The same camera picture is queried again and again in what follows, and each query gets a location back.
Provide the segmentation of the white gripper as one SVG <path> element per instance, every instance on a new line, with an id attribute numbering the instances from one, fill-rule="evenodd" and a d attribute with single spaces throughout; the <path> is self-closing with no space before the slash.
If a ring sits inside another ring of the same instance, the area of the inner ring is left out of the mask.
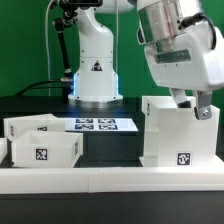
<path id="1" fill-rule="evenodd" d="M 158 86 L 170 88 L 178 108 L 190 108 L 184 90 L 195 90 L 198 120 L 212 117 L 210 91 L 224 87 L 224 37 L 216 31 L 216 47 L 211 49 L 212 36 L 206 22 L 190 26 L 174 39 L 174 50 L 155 53 L 151 46 L 144 48 L 147 64 Z"/>

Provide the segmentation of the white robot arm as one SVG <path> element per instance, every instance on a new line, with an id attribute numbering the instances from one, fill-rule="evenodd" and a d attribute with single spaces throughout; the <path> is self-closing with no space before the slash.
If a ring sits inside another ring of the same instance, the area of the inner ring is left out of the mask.
<path id="1" fill-rule="evenodd" d="M 73 89 L 69 99 L 82 104 L 120 100 L 113 70 L 113 34 L 95 15 L 136 9 L 137 38 L 144 47 L 155 83 L 167 87 L 179 108 L 188 108 L 185 92 L 196 97 L 195 116 L 212 117 L 212 92 L 224 87 L 224 37 L 203 12 L 200 0 L 57 0 L 63 17 L 55 21 L 59 35 L 76 25 L 80 65 L 70 69 L 62 48 L 65 75 Z"/>

